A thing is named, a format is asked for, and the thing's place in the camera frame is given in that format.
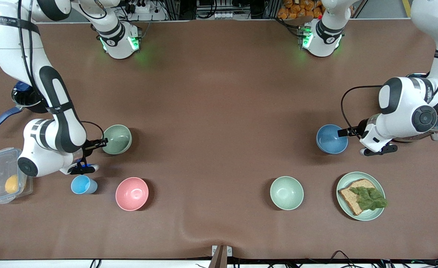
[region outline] yellow fruit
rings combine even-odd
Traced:
[[[6,181],[6,184],[4,185],[4,188],[6,189],[6,192],[8,194],[13,194],[19,190],[19,180],[17,178],[17,175],[12,175],[8,178]]]

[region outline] blue bowl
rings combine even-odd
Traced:
[[[339,154],[348,147],[348,137],[338,137],[338,127],[334,124],[326,124],[320,127],[316,133],[316,144],[321,151],[327,154]]]

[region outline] toast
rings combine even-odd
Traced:
[[[345,202],[348,204],[348,207],[350,207],[351,211],[354,215],[358,216],[363,212],[363,210],[360,208],[360,206],[357,203],[358,195],[351,192],[351,187],[365,187],[365,188],[376,188],[370,181],[367,179],[361,179],[354,181],[351,183],[347,188],[342,189],[339,191],[340,195],[343,197]]]

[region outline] green led light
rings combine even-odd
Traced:
[[[342,36],[343,36],[343,35],[340,35],[340,36],[338,37],[338,40],[336,41],[335,49],[338,48],[338,46],[339,46],[339,41],[341,40],[341,37],[342,37]]]
[[[100,42],[103,45],[103,50],[107,51],[107,47],[105,46],[105,43],[103,42],[102,38],[100,38]]]
[[[131,38],[131,37],[129,37],[129,38],[128,38],[128,41],[130,42],[130,44],[131,44],[131,48],[132,48],[133,50],[137,50],[137,49],[139,49],[139,44],[138,44],[138,39],[137,39],[137,38]]]
[[[303,39],[303,47],[308,48],[310,46],[312,39],[313,39],[313,32],[311,32],[307,37]]]

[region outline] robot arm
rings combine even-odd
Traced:
[[[93,172],[98,166],[81,166],[80,162],[85,162],[93,149],[105,146],[105,141],[87,140],[66,86],[47,59],[35,25],[36,21],[65,19],[71,11],[71,1],[19,1],[0,0],[0,67],[42,95],[54,117],[32,120],[24,128],[19,168],[33,177],[57,170],[65,174]],[[117,21],[110,25],[111,29],[116,25]]]
[[[411,19],[435,41],[436,51],[426,77],[394,77],[379,91],[381,113],[357,127],[360,142],[374,153],[381,152],[395,138],[419,135],[431,130],[438,111],[438,0],[414,0]]]
[[[323,17],[306,23],[309,32],[302,41],[302,46],[315,56],[326,57],[338,47],[341,33],[350,20],[350,6],[357,0],[322,0],[326,8]]]
[[[110,7],[120,0],[73,0],[72,8],[89,20],[100,35],[105,51],[114,59],[124,59],[139,50],[138,27],[129,22],[120,22]]]

